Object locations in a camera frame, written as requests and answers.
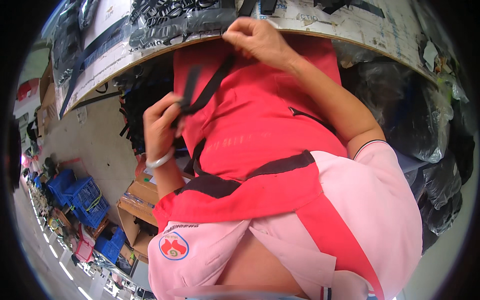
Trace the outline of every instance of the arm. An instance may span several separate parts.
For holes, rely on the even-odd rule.
[[[173,93],[169,93],[145,111],[144,136],[147,160],[155,161],[162,158],[172,146],[175,130],[171,128],[171,124],[180,113],[177,104],[179,100]],[[185,185],[175,158],[155,168],[153,175],[159,199]]]
[[[314,65],[298,55],[288,68],[348,142],[347,150],[352,158],[365,143],[385,140],[382,129],[368,108]]]
[[[295,52],[267,21],[239,18],[222,37],[236,50],[241,50],[244,56],[253,56],[294,76],[338,134],[348,142],[351,156],[371,140],[385,140],[368,108]]]

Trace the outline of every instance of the shirt logo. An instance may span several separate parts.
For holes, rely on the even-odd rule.
[[[175,231],[163,236],[158,246],[163,256],[171,261],[184,259],[190,251],[187,241]]]

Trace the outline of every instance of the hand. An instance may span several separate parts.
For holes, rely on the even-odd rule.
[[[298,58],[301,58],[283,36],[265,20],[238,18],[222,38],[231,43],[235,50],[241,50],[245,57],[253,56],[270,67],[286,72],[290,71],[291,65]]]
[[[147,159],[155,161],[168,153],[177,129],[172,122],[180,114],[180,97],[168,93],[144,112],[144,137]]]

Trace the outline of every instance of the white bangle bracelet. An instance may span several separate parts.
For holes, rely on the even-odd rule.
[[[171,147],[170,150],[168,151],[167,154],[165,154],[165,156],[163,156],[161,159],[158,159],[156,161],[153,161],[153,162],[149,162],[148,160],[145,161],[145,165],[148,167],[148,168],[151,168],[151,169],[155,169],[155,168],[158,168],[159,166],[165,164],[166,162],[168,162],[168,160],[170,160],[173,156],[173,154],[175,153],[175,148],[174,147]]]

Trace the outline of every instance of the yellow rope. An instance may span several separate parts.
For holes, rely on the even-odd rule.
[[[94,208],[99,202],[100,202],[100,198],[102,198],[102,190],[99,188],[99,186],[95,183],[96,187],[98,188],[98,190],[100,191],[100,196],[98,196],[98,198],[96,198],[92,204],[90,204],[90,206],[86,209],[87,211],[89,211],[90,209]]]

